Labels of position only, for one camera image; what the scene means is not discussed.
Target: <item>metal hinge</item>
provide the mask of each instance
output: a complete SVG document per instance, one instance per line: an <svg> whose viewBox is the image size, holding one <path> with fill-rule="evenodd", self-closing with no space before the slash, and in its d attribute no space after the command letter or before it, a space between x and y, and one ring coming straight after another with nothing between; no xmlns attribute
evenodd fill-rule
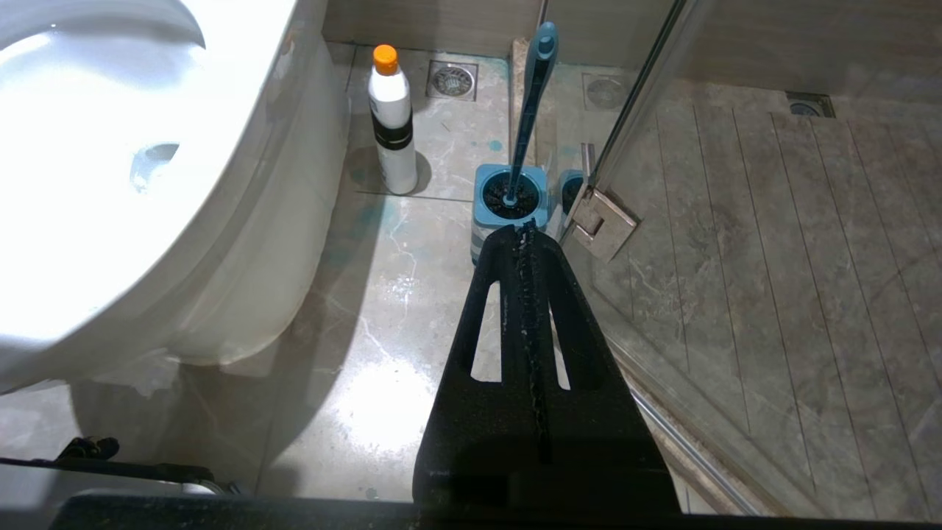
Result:
<svg viewBox="0 0 942 530"><path fill-rule="evenodd" d="M575 223L573 237L604 263L611 261L631 236L638 223L591 181L595 165L594 147L582 144L582 187L566 224Z"/></svg>

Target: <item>tiled floor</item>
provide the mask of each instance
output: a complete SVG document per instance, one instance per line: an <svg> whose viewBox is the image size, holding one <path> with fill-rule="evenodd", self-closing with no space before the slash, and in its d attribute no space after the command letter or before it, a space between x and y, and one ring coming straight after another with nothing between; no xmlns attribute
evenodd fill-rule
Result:
<svg viewBox="0 0 942 530"><path fill-rule="evenodd" d="M618 71L596 70L557 68L540 162L608 134L579 78ZM649 390L783 505L940 521L940 113L836 108L674 82L611 189L639 229L609 265L567 253Z"/></svg>
<svg viewBox="0 0 942 530"><path fill-rule="evenodd" d="M507 161L508 69L492 58L401 51L425 173L399 197L383 192L376 165L365 97L370 48L330 46L349 80L348 164L295 321L265 352L236 364L158 359L0 397L1 456L52 458L73 436L113 436L120 461L201 465L248 493L411 500L415 454L473 272L474 170ZM477 63L478 100L427 98L431 58ZM494 300L480 351L499 348L496 315ZM494 368L485 362L474 374L487 379ZM708 510L678 485L682 505Z"/></svg>

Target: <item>cleaning bottle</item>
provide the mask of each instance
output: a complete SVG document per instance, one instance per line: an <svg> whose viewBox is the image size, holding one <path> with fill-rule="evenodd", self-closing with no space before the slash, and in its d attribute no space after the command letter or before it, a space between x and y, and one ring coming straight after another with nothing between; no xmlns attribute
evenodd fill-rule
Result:
<svg viewBox="0 0 942 530"><path fill-rule="evenodd" d="M382 181L391 192L408 193L418 184L413 142L409 80L399 68L396 48L381 44L373 50L369 107L380 153Z"/></svg>

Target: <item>orange bottle cap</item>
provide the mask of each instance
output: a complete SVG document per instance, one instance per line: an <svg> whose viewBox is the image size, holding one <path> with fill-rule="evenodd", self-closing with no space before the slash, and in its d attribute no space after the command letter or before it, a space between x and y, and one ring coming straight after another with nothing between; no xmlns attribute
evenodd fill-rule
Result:
<svg viewBox="0 0 942 530"><path fill-rule="evenodd" d="M380 75L393 75L399 67L396 48L389 44L380 44L373 50L373 64Z"/></svg>

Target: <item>white toilet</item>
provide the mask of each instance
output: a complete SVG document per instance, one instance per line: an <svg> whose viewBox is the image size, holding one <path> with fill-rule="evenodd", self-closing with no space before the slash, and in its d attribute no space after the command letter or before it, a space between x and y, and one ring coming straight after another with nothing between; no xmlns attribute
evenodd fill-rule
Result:
<svg viewBox="0 0 942 530"><path fill-rule="evenodd" d="M0 393L290 323L347 146L326 5L0 0Z"/></svg>

